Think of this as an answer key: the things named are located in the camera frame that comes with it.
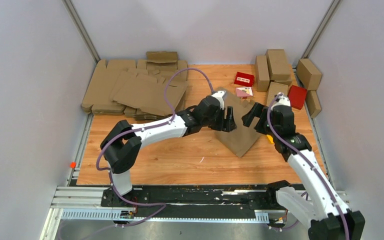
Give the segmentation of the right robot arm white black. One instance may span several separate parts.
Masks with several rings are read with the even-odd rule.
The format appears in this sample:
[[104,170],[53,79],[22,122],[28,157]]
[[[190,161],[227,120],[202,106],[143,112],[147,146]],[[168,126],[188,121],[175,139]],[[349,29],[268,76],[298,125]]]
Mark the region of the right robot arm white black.
[[273,105],[255,103],[241,119],[255,131],[273,137],[275,149],[299,176],[310,200],[305,200],[291,186],[273,189],[265,195],[272,209],[283,206],[308,231],[311,240],[359,240],[366,220],[341,199],[321,170],[306,137],[296,131],[295,115],[288,102]]

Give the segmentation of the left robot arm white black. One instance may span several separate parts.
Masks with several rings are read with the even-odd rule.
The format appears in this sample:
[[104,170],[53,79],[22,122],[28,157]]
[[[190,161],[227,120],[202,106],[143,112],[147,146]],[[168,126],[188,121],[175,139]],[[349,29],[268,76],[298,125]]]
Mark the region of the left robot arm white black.
[[144,124],[119,121],[102,141],[100,158],[108,162],[114,190],[114,200],[120,206],[133,201],[130,169],[139,151],[151,144],[173,138],[183,138],[208,127],[214,131],[231,132],[236,129],[233,108],[225,105],[227,91],[219,90],[206,96],[198,105],[175,113],[173,116]]

